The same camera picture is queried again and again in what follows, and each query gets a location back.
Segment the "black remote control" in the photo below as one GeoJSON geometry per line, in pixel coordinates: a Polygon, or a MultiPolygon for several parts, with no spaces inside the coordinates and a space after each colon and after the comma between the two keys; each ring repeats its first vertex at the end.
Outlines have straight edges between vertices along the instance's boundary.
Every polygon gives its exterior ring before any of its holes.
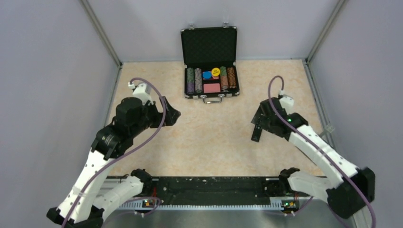
{"type": "Polygon", "coordinates": [[[252,132],[251,140],[254,141],[254,142],[256,142],[256,143],[259,143],[259,142],[260,142],[260,138],[261,138],[262,131],[263,131],[263,129],[262,129],[261,124],[256,124],[256,125],[254,125],[254,129],[253,129],[253,132],[252,132]]]}

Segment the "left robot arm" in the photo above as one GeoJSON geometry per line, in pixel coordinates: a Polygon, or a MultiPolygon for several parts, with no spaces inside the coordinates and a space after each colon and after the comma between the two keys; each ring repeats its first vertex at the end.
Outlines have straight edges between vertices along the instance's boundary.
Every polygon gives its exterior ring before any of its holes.
{"type": "Polygon", "coordinates": [[[99,130],[91,145],[87,161],[72,190],[58,207],[50,208],[47,218],[63,228],[100,228],[104,221],[130,198],[152,192],[151,175],[137,169],[109,192],[99,191],[116,161],[132,147],[134,138],[148,128],[160,131],[172,126],[181,113],[166,97],[160,97],[163,112],[155,102],[128,97],[116,107],[112,122],[99,130]]]}

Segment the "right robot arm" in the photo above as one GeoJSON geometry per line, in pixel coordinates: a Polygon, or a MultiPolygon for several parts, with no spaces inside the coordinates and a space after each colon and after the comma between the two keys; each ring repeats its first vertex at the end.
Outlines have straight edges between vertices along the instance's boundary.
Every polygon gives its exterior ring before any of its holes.
{"type": "Polygon", "coordinates": [[[298,113],[291,113],[293,99],[280,95],[260,102],[252,119],[252,140],[258,142],[267,131],[294,145],[324,173],[314,176],[298,168],[279,174],[279,191],[285,196],[302,192],[327,203],[343,219],[373,202],[375,174],[368,167],[360,169],[344,159],[324,141],[298,113]]]}

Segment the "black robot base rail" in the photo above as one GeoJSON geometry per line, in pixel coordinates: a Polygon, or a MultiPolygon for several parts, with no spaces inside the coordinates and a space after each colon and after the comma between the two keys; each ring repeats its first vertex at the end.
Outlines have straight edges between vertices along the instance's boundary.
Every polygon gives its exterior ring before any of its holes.
{"type": "Polygon", "coordinates": [[[298,210],[310,197],[285,192],[276,177],[153,177],[143,192],[120,210],[298,210]]]}

